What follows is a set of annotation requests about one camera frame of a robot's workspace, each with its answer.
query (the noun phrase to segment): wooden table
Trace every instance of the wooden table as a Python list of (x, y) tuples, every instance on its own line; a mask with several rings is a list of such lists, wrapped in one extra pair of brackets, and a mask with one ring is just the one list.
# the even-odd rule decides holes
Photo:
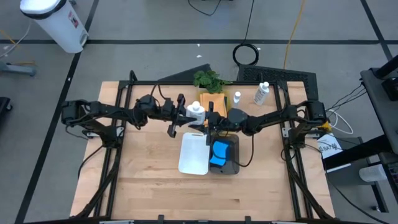
[[(302, 82), (288, 82), (288, 86), (292, 104), (307, 99)], [(114, 105), (117, 87), (118, 82), (103, 82), (99, 101)], [(136, 98), (150, 93), (151, 89), (149, 85), (134, 85), (130, 108)], [(237, 90), (242, 93), (239, 107), (247, 114), (259, 116), (277, 110), (272, 88), (263, 106), (253, 102), (257, 86), (234, 85), (224, 89), (230, 92), (229, 97)], [(197, 98), (194, 86), (162, 86), (162, 93), (174, 100), (183, 93), (186, 106)], [(163, 103), (158, 91), (154, 96)], [(104, 124), (111, 122), (110, 119), (100, 121)], [(246, 215), (252, 220), (295, 220), (286, 164), (280, 158), (283, 146), (279, 125), (264, 128), (254, 136), (253, 161), (249, 167), (241, 168), (238, 175), (180, 173), (178, 159), (182, 134), (194, 130), (177, 128), (177, 136), (173, 139), (167, 135), (168, 125), (149, 120), (138, 131), (127, 124), (112, 219), (156, 220), (163, 214), (167, 220), (243, 220)], [(240, 160), (245, 164), (251, 155), (251, 137), (236, 134), (240, 142)], [(316, 140), (307, 139), (306, 143), (317, 147)], [(100, 139), (89, 140), (85, 156), (100, 145)], [(98, 188), (104, 152), (99, 152), (83, 167), (71, 215), (80, 212)], [(301, 152), (308, 189), (326, 212), (334, 216), (320, 154), (309, 147)], [(299, 188), (297, 191), (301, 214), (305, 217)], [(105, 214), (107, 199), (106, 192), (101, 214)]]

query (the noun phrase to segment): white cable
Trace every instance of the white cable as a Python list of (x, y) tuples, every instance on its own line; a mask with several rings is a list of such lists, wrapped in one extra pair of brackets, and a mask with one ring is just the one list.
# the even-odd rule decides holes
[(25, 34), (18, 40), (18, 42), (16, 42), (10, 49), (8, 49), (5, 53), (3, 53), (2, 55), (0, 55), (0, 58), (6, 56), (7, 54), (11, 53), (16, 47), (17, 45), (23, 40), (25, 39), (25, 37), (27, 36), (27, 34), (29, 33), (30, 30), (30, 26), (32, 25), (32, 19), (29, 19), (29, 25), (26, 29)]
[[(348, 124), (348, 122), (340, 115), (340, 114), (338, 114), (335, 110), (333, 110), (333, 109), (328, 109), (328, 111), (331, 111), (331, 113), (332, 114), (335, 114), (336, 115), (336, 121), (335, 121), (335, 123), (334, 124), (330, 124), (330, 126), (333, 128), (333, 129), (336, 129), (337, 131), (341, 131), (342, 133), (346, 133), (346, 134), (354, 134), (354, 130), (352, 129), (352, 127), (351, 127), (351, 125), (349, 125)], [(347, 125), (347, 127), (349, 128), (349, 132), (347, 132), (347, 131), (344, 131), (344, 130), (341, 130), (340, 128), (336, 128), (336, 125), (337, 125), (337, 121), (338, 121), (338, 118), (341, 118), (343, 121), (344, 121), (344, 123)]]

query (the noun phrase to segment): white trash can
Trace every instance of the white trash can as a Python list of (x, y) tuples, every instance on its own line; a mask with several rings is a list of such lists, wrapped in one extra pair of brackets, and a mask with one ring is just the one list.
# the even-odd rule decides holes
[(22, 0), (20, 9), (66, 52), (83, 50), (88, 33), (68, 0)]

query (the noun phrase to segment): green plant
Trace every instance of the green plant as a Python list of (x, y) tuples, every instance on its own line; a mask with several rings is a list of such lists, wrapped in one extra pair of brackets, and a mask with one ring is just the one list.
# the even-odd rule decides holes
[(230, 81), (219, 79), (215, 71), (198, 71), (194, 75), (193, 85), (206, 88), (210, 94), (221, 93), (223, 85), (231, 84)]

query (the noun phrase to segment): gray concrete floor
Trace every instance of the gray concrete floor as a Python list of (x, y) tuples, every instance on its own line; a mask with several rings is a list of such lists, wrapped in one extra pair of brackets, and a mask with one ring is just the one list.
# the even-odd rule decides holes
[[(192, 0), (210, 11), (215, 1)], [(367, 0), (386, 40), (398, 40), (395, 0)], [(77, 0), (75, 10), (87, 20), (94, 0)], [(27, 19), (19, 12), (18, 1), (0, 1), (0, 29), (18, 39), (25, 32)], [(223, 1), (218, 11), (206, 17), (186, 1), (100, 0), (89, 34), (92, 40), (169, 40), (198, 39), (194, 44), (88, 44), (81, 54), (67, 99), (96, 100), (103, 81), (122, 80), (133, 69), (140, 80), (157, 80), (183, 70), (209, 63), (222, 78), (235, 80), (238, 72), (231, 53), (236, 44), (200, 44), (200, 39), (242, 39), (250, 1)], [(288, 39), (299, 11), (300, 1), (268, 0), (255, 2), (248, 39)], [(50, 37), (35, 23), (29, 40)], [(308, 0), (294, 39), (298, 40), (377, 40), (360, 1)], [(8, 44), (1, 44), (3, 50)], [(284, 44), (256, 44), (260, 49), (257, 65), (282, 68)], [(397, 45), (388, 46), (393, 55)], [(238, 52), (238, 59), (249, 62), (250, 50)], [(34, 78), (0, 74), (0, 96), (10, 97), (14, 110), (2, 122), (0, 131), (0, 222), (13, 223), (32, 175), (44, 137), (49, 128), (73, 55), (55, 44), (21, 44), (5, 62), (34, 60)], [(380, 44), (302, 45), (290, 48), (287, 68), (315, 72), (320, 100), (326, 107), (359, 85), (359, 72), (378, 67), (387, 59)], [(354, 129), (352, 136), (365, 141), (382, 134), (369, 98), (365, 95), (339, 113)], [(58, 124), (45, 161), (26, 222), (67, 218), (76, 189), (78, 166), (86, 142), (64, 132)], [(387, 183), (381, 183), (391, 195)], [(376, 201), (369, 186), (341, 186), (352, 201), (385, 221), (398, 219), (397, 203), (388, 201), (390, 213), (370, 209)], [(330, 188), (336, 216), (342, 220), (374, 223)]]

